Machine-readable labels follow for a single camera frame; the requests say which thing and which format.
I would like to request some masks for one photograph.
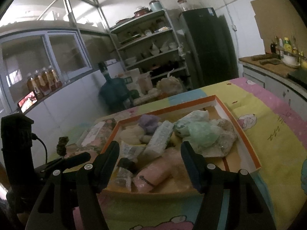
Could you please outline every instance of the pink package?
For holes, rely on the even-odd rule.
[[[137,176],[133,178],[133,183],[137,187],[139,193],[148,193],[170,175],[171,166],[160,157],[154,160],[148,167],[142,169]]]

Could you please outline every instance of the screw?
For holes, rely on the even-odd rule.
[[[90,163],[84,166],[84,168],[85,168],[86,170],[90,170],[92,167],[93,167],[93,165],[90,164]]]
[[[59,170],[55,170],[55,171],[53,171],[53,175],[59,175],[61,173],[61,171],[59,171]]]
[[[240,170],[240,173],[241,173],[242,175],[247,175],[247,174],[248,174],[248,171],[245,170],[245,169],[242,169],[242,170]]]
[[[207,168],[210,169],[210,170],[214,170],[215,169],[215,165],[213,163],[209,163],[207,165]]]

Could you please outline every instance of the electrical wire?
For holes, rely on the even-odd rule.
[[[237,42],[236,58],[238,59],[238,58],[239,58],[239,41],[238,41],[236,26],[234,25],[234,22],[233,22],[233,19],[232,19],[231,15],[230,15],[230,11],[229,11],[229,8],[228,8],[228,6],[227,6],[226,1],[225,1],[225,0],[223,0],[223,1],[224,1],[224,3],[225,3],[225,7],[226,7],[226,9],[227,9],[227,13],[228,13],[229,18],[230,18],[230,21],[231,21],[232,29],[234,30],[235,40],[236,40],[236,42]]]
[[[45,163],[47,163],[48,152],[47,152],[47,147],[46,147],[46,145],[45,145],[44,142],[43,142],[36,134],[34,134],[34,133],[32,133],[32,139],[33,139],[33,140],[38,140],[38,141],[40,141],[41,144],[44,146],[44,148],[45,148],[45,153],[46,153],[46,160],[45,160]]]

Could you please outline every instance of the cabinet door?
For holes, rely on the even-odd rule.
[[[266,76],[265,88],[286,102],[287,88],[282,83]]]
[[[294,110],[300,117],[307,121],[307,102],[291,89],[287,89],[285,96],[286,103]]]
[[[251,80],[253,82],[255,82],[256,84],[258,84],[258,85],[260,85],[260,86],[262,86],[264,88],[264,82],[254,78],[254,77],[252,77],[252,76],[250,76],[250,75],[248,75],[246,73],[243,73],[243,77],[247,78],[247,79],[249,79],[249,80]]]

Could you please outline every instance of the wooden countertop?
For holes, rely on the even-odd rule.
[[[288,73],[293,72],[295,70],[293,68],[287,67],[285,64],[273,65],[269,63],[261,65],[259,61],[251,60],[251,57],[239,58],[239,61],[263,68],[283,78],[288,78]]]

